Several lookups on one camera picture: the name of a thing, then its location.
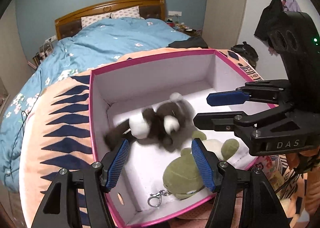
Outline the green frog plush toy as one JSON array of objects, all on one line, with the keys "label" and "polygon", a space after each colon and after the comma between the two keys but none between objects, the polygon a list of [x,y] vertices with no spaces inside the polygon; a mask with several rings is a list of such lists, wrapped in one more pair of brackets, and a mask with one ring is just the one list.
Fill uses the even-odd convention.
[{"label": "green frog plush toy", "polygon": [[[199,138],[208,151],[221,160],[229,160],[239,150],[239,141],[231,138],[223,143],[216,139],[208,140],[201,131],[194,131],[192,139]],[[173,160],[163,174],[164,188],[177,199],[186,199],[204,188],[203,180],[193,158],[191,148],[181,151],[181,156]]]}]

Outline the gold tissue pack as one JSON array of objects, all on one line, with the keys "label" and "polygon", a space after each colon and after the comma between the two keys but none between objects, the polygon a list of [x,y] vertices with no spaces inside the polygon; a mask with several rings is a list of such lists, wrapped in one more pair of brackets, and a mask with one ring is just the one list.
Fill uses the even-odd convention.
[{"label": "gold tissue pack", "polygon": [[269,169],[266,173],[266,177],[275,191],[285,183],[284,177],[276,168]]}]

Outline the black bag on floor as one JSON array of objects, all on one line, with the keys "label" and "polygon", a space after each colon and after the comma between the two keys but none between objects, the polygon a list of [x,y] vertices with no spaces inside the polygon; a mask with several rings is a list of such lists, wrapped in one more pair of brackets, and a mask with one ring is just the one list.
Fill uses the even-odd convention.
[{"label": "black bag on floor", "polygon": [[259,56],[251,45],[243,41],[242,44],[233,46],[231,50],[242,56],[254,69],[256,69]]}]

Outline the pink storage box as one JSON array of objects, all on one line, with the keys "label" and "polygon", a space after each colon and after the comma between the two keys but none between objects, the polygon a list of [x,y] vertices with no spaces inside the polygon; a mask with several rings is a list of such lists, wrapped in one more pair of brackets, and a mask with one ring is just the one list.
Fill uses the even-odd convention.
[{"label": "pink storage box", "polygon": [[144,227],[185,213],[212,198],[206,188],[192,188],[191,196],[162,201],[150,194],[165,188],[167,166],[191,146],[198,113],[268,110],[265,103],[246,102],[210,106],[207,96],[233,91],[258,80],[236,54],[215,49],[164,48],[133,53],[120,62],[91,72],[89,123],[95,160],[122,139],[129,156],[119,180],[106,196],[117,227]]}]

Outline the black puffer jacket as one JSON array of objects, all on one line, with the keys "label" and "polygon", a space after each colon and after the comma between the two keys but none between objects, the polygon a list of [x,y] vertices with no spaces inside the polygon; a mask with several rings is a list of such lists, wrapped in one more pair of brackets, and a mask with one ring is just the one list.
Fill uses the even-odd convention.
[{"label": "black puffer jacket", "polygon": [[263,9],[254,36],[268,46],[268,51],[271,55],[278,55],[274,50],[274,46],[268,37],[268,30],[271,23],[273,23],[277,16],[283,11],[283,4],[281,0],[272,0],[271,3]]}]

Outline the silver keyring clasp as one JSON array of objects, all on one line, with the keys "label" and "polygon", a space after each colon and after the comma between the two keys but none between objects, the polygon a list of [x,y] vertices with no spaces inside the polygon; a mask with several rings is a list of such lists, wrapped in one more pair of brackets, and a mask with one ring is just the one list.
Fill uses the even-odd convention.
[{"label": "silver keyring clasp", "polygon": [[157,193],[150,194],[148,198],[148,205],[152,208],[157,208],[161,205],[163,197],[170,196],[171,193],[167,190],[160,190]]}]

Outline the lilac hooded jacket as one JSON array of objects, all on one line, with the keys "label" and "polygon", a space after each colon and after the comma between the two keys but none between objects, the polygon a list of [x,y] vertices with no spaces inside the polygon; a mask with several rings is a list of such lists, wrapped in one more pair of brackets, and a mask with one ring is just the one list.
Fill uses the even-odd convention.
[{"label": "lilac hooded jacket", "polygon": [[296,0],[286,0],[284,4],[284,11],[301,12],[301,9]]}]

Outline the wooden bed headboard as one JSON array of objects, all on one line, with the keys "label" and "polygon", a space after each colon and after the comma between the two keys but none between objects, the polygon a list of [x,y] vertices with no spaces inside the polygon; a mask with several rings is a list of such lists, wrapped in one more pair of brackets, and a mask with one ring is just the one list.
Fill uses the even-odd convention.
[{"label": "wooden bed headboard", "polygon": [[72,37],[80,32],[80,30],[82,30],[82,17],[113,13],[135,6],[139,7],[140,15],[144,19],[154,18],[165,20],[165,0],[112,0],[79,9],[56,19],[55,29],[57,39],[61,40],[65,37]]}]

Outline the right patterned pillow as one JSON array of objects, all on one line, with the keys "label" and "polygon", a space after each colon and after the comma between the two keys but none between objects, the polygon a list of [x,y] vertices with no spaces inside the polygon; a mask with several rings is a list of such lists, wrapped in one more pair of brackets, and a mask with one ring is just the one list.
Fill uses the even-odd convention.
[{"label": "right patterned pillow", "polygon": [[131,8],[126,8],[126,9],[122,9],[119,11],[115,11],[115,12],[111,13],[111,15],[110,15],[111,19],[120,19],[123,17],[142,19],[141,15],[140,15],[139,6],[134,6]]}]

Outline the patterned pillow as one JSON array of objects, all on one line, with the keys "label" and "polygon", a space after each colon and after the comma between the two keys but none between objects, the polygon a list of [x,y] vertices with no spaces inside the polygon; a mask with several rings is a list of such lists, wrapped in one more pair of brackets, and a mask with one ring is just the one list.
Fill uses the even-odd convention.
[{"label": "patterned pillow", "polygon": [[134,6],[131,8],[126,8],[126,9],[122,9],[119,11],[115,11],[115,12],[111,13],[111,15],[110,15],[111,19],[120,19],[123,17],[142,19],[141,15],[140,15],[139,6]]},{"label": "patterned pillow", "polygon": [[82,26],[82,28],[85,28],[95,22],[102,20],[102,19],[109,19],[110,16],[111,16],[110,13],[103,13],[103,14],[91,15],[91,16],[83,16],[81,18],[81,26]]}]

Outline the light blue floral duvet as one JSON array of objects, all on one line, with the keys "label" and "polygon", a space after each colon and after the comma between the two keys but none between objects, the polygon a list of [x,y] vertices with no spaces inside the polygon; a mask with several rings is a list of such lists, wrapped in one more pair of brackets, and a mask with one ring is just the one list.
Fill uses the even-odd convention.
[{"label": "light blue floral duvet", "polygon": [[102,19],[60,40],[6,109],[1,122],[1,182],[18,192],[25,120],[45,88],[129,53],[168,47],[188,35],[159,19]]}]

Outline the left patterned pillow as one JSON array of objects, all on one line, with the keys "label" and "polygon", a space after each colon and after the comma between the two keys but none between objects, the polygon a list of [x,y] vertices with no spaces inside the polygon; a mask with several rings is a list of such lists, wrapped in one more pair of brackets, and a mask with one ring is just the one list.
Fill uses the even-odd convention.
[{"label": "left patterned pillow", "polygon": [[110,13],[103,13],[103,14],[91,15],[91,16],[83,16],[81,18],[81,26],[82,26],[82,28],[85,28],[95,22],[102,20],[102,19],[109,19],[110,16],[111,16]]}]

